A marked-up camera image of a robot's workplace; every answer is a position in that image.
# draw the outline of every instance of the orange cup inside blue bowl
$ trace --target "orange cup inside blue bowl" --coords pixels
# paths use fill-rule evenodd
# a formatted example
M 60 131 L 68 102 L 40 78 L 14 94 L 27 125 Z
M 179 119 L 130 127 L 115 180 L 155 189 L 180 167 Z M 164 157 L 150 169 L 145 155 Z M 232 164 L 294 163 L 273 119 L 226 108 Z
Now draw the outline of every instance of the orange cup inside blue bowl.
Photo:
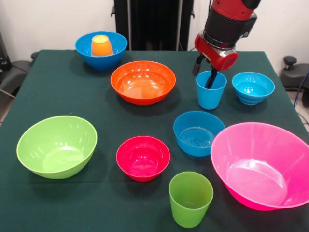
M 95 57 L 110 56 L 113 54 L 112 44 L 106 35 L 96 35 L 92 38 L 91 55 Z

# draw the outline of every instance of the table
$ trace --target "table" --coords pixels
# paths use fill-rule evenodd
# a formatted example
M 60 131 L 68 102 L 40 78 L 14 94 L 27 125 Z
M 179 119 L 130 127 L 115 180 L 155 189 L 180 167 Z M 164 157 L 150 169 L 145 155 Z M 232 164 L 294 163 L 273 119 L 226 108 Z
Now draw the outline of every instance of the table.
M 202 110 L 197 103 L 192 68 L 197 52 L 131 51 L 121 64 L 154 60 L 174 70 L 177 83 L 160 103 L 140 107 L 121 99 L 110 85 L 112 70 L 87 66 L 76 51 L 41 51 L 0 127 L 0 231 L 44 232 L 181 232 L 172 218 L 168 184 L 182 171 L 196 171 L 213 184 L 214 198 L 202 223 L 191 231 L 309 231 L 309 205 L 261 212 L 238 203 L 215 173 L 210 157 L 183 153 L 173 135 L 174 119 Z M 201 70 L 209 70 L 204 62 Z M 243 71 L 270 77 L 275 92 L 256 106 L 239 102 L 232 77 Z M 309 142 L 308 134 L 264 52 L 239 52 L 228 71 L 219 107 L 210 111 L 226 126 L 258 121 L 283 127 Z M 98 132 L 92 159 L 77 175 L 49 180 L 25 169 L 17 160 L 22 133 L 47 117 L 75 115 Z M 115 161 L 119 145 L 137 135 L 161 139 L 170 148 L 168 168 L 154 181 L 139 183 L 123 174 Z

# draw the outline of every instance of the floor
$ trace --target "floor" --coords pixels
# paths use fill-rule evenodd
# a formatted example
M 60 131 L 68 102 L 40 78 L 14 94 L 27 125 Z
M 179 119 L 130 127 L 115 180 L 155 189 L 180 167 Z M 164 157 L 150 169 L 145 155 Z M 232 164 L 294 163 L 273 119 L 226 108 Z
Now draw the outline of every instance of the floor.
M 291 102 L 294 103 L 294 99 L 296 97 L 296 92 L 287 92 L 287 94 L 289 95 Z M 303 104 L 301 102 L 301 98 L 302 98 L 302 93 L 299 93 L 299 99 L 300 100 L 298 101 L 298 104 L 296 106 L 296 111 L 299 113 L 300 119 L 302 120 L 305 128 L 309 132 L 309 124 L 308 124 L 309 123 L 309 108 L 303 107 Z M 5 120 L 5 117 L 8 113 L 8 111 L 10 110 L 10 107 L 13 104 L 13 102 L 14 102 L 13 99 L 9 99 L 7 101 L 7 103 L 4 105 L 4 107 L 2 109 L 0 109 L 0 126 L 1 126 L 2 122 Z

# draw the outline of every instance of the green bowl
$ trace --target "green bowl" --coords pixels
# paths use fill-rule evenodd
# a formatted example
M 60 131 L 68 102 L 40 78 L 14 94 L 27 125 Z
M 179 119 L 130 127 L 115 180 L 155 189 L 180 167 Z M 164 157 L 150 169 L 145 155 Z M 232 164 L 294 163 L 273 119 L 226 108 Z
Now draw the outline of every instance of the green bowl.
M 30 127 L 17 144 L 18 160 L 35 174 L 65 179 L 89 162 L 97 144 L 91 123 L 75 116 L 56 116 Z

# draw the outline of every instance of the green cup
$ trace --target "green cup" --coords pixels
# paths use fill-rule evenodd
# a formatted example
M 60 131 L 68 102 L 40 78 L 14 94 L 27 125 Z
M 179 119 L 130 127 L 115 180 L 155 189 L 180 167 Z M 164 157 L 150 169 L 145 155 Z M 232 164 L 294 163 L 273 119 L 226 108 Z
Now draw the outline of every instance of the green cup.
M 195 172 L 175 175 L 169 183 L 169 198 L 173 218 L 185 228 L 201 223 L 213 198 L 209 180 Z

